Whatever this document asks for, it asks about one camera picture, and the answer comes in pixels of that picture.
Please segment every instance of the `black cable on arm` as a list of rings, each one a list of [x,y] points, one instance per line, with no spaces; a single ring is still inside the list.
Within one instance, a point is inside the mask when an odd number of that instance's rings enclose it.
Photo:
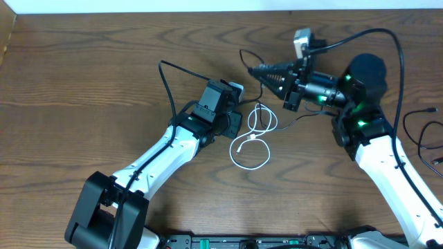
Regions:
[[[400,111],[401,111],[401,102],[403,100],[403,92],[404,92],[404,56],[403,56],[403,50],[401,49],[401,45],[400,42],[397,38],[397,36],[394,34],[393,31],[388,30],[387,28],[371,28],[368,30],[364,30],[362,32],[359,32],[355,35],[352,35],[342,41],[336,42],[335,44],[331,44],[329,46],[325,46],[322,48],[315,48],[310,50],[310,53],[312,55],[315,55],[317,53],[321,53],[321,52],[325,52],[331,48],[335,48],[337,46],[340,46],[342,44],[345,44],[347,42],[352,41],[353,39],[362,37],[364,35],[370,34],[370,33],[385,33],[388,34],[392,37],[392,39],[394,40],[395,46],[397,47],[397,52],[399,54],[399,62],[400,62],[400,85],[399,85],[399,100],[397,103],[397,111],[395,114],[395,119],[394,119],[394,125],[392,126],[392,151],[395,157],[395,160],[397,162],[397,167],[400,168],[404,178],[408,181],[410,187],[414,190],[414,192],[416,193],[416,195],[419,197],[419,199],[422,201],[422,203],[426,206],[426,209],[428,209],[428,211],[431,213],[432,217],[434,217],[434,219],[437,221],[438,225],[443,228],[443,221],[442,219],[438,216],[437,212],[435,212],[435,210],[431,207],[431,204],[429,204],[429,202],[424,198],[423,194],[420,192],[420,190],[418,190],[417,186],[414,184],[414,182],[412,181],[412,179],[410,178],[410,176],[408,175],[408,172],[406,172],[406,170],[404,169],[404,165],[405,163],[403,163],[400,160],[400,156],[399,153],[397,151],[397,130],[398,130],[398,126],[399,126],[399,119],[400,119]]]
[[[161,69],[161,65],[162,64],[167,64],[168,66],[172,66],[174,68],[177,68],[185,73],[189,73],[195,77],[199,77],[203,80],[209,80],[208,77],[199,75],[197,73],[193,73],[187,69],[184,69],[180,66],[174,65],[170,62],[166,62],[161,60],[159,62],[159,73],[161,76],[161,80],[163,81],[163,84],[165,85],[165,89],[166,92],[168,93],[168,97],[169,97],[169,101],[171,104],[171,110],[172,110],[172,135],[171,135],[171,139],[169,139],[169,141],[161,148],[159,149],[154,155],[152,155],[146,162],[144,162],[133,174],[132,177],[129,179],[128,183],[126,184],[125,189],[123,190],[123,194],[119,200],[119,204],[118,204],[118,208],[117,208],[117,213],[116,213],[116,217],[115,217],[115,221],[114,221],[114,225],[112,227],[112,231],[111,231],[111,236],[109,238],[109,247],[108,249],[114,249],[114,244],[115,244],[115,240],[116,240],[116,235],[117,235],[117,228],[118,228],[118,223],[120,221],[120,217],[122,216],[122,209],[123,209],[123,204],[125,203],[126,199],[127,199],[127,195],[129,193],[129,189],[131,188],[132,183],[135,181],[135,179],[137,179],[138,175],[146,168],[147,165],[149,165],[157,156],[159,156],[161,153],[163,153],[171,144],[172,142],[174,142],[175,139],[175,133],[177,131],[177,114],[175,112],[175,105],[174,105],[174,99],[172,98],[172,94],[171,94],[171,90],[169,89],[168,86],[168,82],[165,79],[165,75],[163,74],[163,70]],[[191,101],[189,102],[185,107],[189,108],[191,107],[193,104],[195,104],[195,102]]]

